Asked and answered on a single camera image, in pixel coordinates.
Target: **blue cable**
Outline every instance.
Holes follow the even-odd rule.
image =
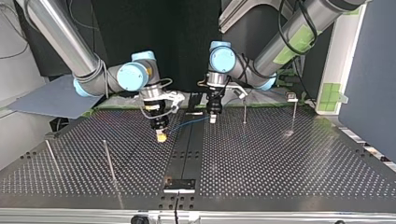
[[[171,131],[169,131],[169,133],[172,133],[172,132],[176,131],[177,129],[179,129],[179,128],[183,127],[183,126],[186,126],[188,124],[199,122],[199,121],[202,121],[202,120],[205,120],[205,119],[209,119],[209,117],[205,117],[205,118],[202,118],[202,119],[193,119],[193,120],[181,123],[178,126],[176,126],[175,128],[173,128]]]

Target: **perforated metal table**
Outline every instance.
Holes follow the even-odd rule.
[[[183,114],[170,130],[201,118]],[[0,207],[396,214],[396,174],[326,119],[290,107],[242,119],[227,108],[158,144],[140,111],[96,112],[50,141],[56,160],[42,144],[1,171]],[[195,193],[163,193],[169,178],[194,179]]]

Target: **black curtain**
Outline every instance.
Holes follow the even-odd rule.
[[[207,72],[209,46],[221,39],[220,0],[92,0],[109,66],[152,50],[161,77],[171,89],[201,91],[196,82]]]

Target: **gray robot arm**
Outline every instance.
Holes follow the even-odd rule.
[[[132,55],[126,64],[106,68],[105,63],[90,50],[73,22],[53,0],[17,0],[27,20],[32,20],[39,32],[55,48],[75,77],[74,86],[81,96],[108,96],[111,92],[139,91],[144,103],[142,111],[156,131],[159,142],[166,140],[169,113],[176,113],[184,100],[181,93],[164,92],[156,59],[151,51]],[[165,100],[172,101],[165,111]]]
[[[278,33],[254,61],[235,52],[231,43],[213,41],[206,77],[209,88],[206,110],[211,116],[211,122],[216,122],[216,116],[221,113],[221,98],[230,78],[267,91],[276,80],[276,71],[298,55],[295,50],[306,52],[311,48],[315,35],[307,22],[306,14],[313,22],[317,35],[320,35],[344,12],[355,10],[364,3],[365,0],[306,0],[306,13],[297,10],[281,28],[285,39]]]

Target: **metal pin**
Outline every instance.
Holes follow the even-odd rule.
[[[293,119],[296,118],[297,103],[298,103],[297,101],[294,103]]]
[[[247,101],[245,99],[244,100],[244,124],[247,123],[247,112],[248,112],[248,107],[247,107]]]
[[[105,152],[106,152],[106,155],[107,155],[108,166],[110,167],[110,172],[111,172],[111,175],[113,177],[113,180],[117,181],[116,174],[114,173],[114,169],[113,169],[113,162],[111,161],[110,151],[108,150],[108,146],[107,146],[107,141],[106,140],[103,140],[103,147],[105,148]]]
[[[52,147],[50,146],[50,141],[49,141],[49,140],[46,140],[46,144],[47,144],[47,147],[48,147],[48,149],[49,149],[49,154],[50,154],[50,156],[52,157],[53,160],[56,160],[56,159],[55,159],[55,155],[53,154],[53,151],[52,151]]]

